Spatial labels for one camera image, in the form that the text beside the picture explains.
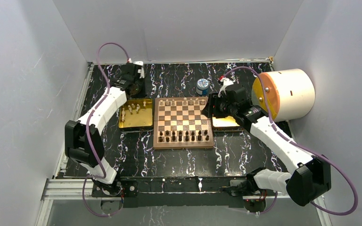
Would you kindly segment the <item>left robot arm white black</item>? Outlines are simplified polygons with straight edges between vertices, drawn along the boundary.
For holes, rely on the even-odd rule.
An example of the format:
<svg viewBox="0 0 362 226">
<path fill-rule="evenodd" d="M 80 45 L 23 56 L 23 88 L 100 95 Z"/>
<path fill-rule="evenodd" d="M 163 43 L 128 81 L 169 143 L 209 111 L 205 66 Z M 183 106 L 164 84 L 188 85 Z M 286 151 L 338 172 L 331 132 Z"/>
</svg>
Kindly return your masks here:
<svg viewBox="0 0 362 226">
<path fill-rule="evenodd" d="M 127 62 L 119 77 L 112 81 L 105 73 L 103 76 L 107 83 L 103 95 L 86 114 L 65 125 L 65 155 L 85 167 L 92 179 L 104 184 L 105 192 L 116 196 L 122 190 L 122 183 L 115 179 L 116 170 L 104 158 L 101 132 L 128 97 L 141 97 L 145 93 L 143 62 Z"/>
</svg>

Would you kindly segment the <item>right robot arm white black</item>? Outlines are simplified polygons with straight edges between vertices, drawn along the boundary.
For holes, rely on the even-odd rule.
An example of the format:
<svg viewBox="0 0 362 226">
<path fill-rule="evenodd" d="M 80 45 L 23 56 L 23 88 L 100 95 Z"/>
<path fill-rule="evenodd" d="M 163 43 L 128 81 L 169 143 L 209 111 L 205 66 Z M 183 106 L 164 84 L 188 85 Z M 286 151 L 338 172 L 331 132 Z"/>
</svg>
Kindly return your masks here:
<svg viewBox="0 0 362 226">
<path fill-rule="evenodd" d="M 270 189 L 287 194 L 296 204 L 305 206 L 331 189 L 329 163 L 294 146 L 287 134 L 273 128 L 268 113 L 250 103 L 243 86 L 224 76 L 219 83 L 220 91 L 209 95 L 202 114 L 207 118 L 233 117 L 239 126 L 268 146 L 287 168 L 287 172 L 258 168 L 247 174 L 245 182 L 226 188 L 226 192 L 258 195 Z"/>
</svg>

